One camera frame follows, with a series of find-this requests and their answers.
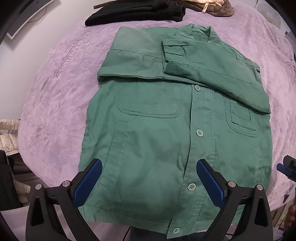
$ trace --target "cable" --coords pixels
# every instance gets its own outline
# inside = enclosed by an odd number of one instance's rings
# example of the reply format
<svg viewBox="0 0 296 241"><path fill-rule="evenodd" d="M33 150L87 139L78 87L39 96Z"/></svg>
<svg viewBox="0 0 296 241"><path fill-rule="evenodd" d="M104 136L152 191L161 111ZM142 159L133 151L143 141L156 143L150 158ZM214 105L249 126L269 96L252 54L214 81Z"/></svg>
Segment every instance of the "cable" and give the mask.
<svg viewBox="0 0 296 241"><path fill-rule="evenodd" d="M46 14L46 11L47 11L47 6L45 7L44 14L40 18L38 18L37 20L31 21L31 22L27 22L27 23L33 23L33 22L36 22L36 21L40 20Z"/></svg>
<svg viewBox="0 0 296 241"><path fill-rule="evenodd" d="M129 232L129 230L131 229L131 227L129 227L128 228L128 230L126 231L126 234L124 235L124 237L123 237L123 240L122 241L124 241L125 240L125 238L126 238L126 236L128 235L128 232Z"/></svg>

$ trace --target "metal screw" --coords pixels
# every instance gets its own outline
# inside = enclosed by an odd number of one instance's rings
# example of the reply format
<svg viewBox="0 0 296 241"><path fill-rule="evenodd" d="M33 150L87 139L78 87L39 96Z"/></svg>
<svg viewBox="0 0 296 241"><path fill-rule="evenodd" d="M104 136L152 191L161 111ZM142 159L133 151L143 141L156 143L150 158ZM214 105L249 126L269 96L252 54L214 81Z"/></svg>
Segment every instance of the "metal screw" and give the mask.
<svg viewBox="0 0 296 241"><path fill-rule="evenodd" d="M63 185L63 187L67 187L67 186L70 185L70 182L69 182L69 181L64 181L64 182L62 183L62 185Z"/></svg>
<svg viewBox="0 0 296 241"><path fill-rule="evenodd" d="M234 188L236 186L236 183L233 181L228 182L228 185L232 188Z"/></svg>
<svg viewBox="0 0 296 241"><path fill-rule="evenodd" d="M37 184L37 185L35 186L35 189L36 189L36 190L39 190L40 188L42 188L42 185L41 185L41 184Z"/></svg>
<svg viewBox="0 0 296 241"><path fill-rule="evenodd" d="M260 184L258 184L258 185L257 185L257 189L260 190L260 191L262 191L262 190L263 190L263 186L260 185Z"/></svg>

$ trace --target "jacket sleeve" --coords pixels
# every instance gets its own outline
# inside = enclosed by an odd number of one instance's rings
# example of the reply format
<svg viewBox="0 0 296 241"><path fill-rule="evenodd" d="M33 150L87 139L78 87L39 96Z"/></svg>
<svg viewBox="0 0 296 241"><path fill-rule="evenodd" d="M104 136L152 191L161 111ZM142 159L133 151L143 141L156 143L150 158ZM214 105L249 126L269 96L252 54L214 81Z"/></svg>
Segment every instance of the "jacket sleeve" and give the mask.
<svg viewBox="0 0 296 241"><path fill-rule="evenodd" d="M18 130L19 126L19 120L0 119L0 130Z"/></svg>

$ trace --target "chest pocket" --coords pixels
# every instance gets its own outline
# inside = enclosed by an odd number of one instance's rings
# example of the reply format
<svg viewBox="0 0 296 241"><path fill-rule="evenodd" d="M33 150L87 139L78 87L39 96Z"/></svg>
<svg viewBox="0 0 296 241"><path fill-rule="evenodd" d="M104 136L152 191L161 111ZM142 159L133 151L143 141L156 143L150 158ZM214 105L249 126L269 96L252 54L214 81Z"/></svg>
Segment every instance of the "chest pocket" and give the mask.
<svg viewBox="0 0 296 241"><path fill-rule="evenodd" d="M260 73L260 67L258 64L256 64L255 62L253 62L252 60L246 58L245 56L243 56L242 54L236 53L236 57L238 60L240 60L241 62L255 68L257 70L258 73Z"/></svg>
<svg viewBox="0 0 296 241"><path fill-rule="evenodd" d="M224 96L225 115L229 127L246 136L257 137L253 111L244 104Z"/></svg>
<svg viewBox="0 0 296 241"><path fill-rule="evenodd" d="M181 85L166 81L124 81L118 108L130 115L175 118L181 106Z"/></svg>

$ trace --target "black folded clothing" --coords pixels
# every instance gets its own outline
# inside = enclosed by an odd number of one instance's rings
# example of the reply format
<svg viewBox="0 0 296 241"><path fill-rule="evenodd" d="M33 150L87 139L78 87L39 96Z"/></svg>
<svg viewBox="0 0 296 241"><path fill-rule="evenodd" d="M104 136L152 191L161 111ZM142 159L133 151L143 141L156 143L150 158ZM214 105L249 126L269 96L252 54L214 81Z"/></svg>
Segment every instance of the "black folded clothing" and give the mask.
<svg viewBox="0 0 296 241"><path fill-rule="evenodd" d="M86 26L139 20L173 20L180 22L185 7L172 0L117 0L92 14Z"/></svg>

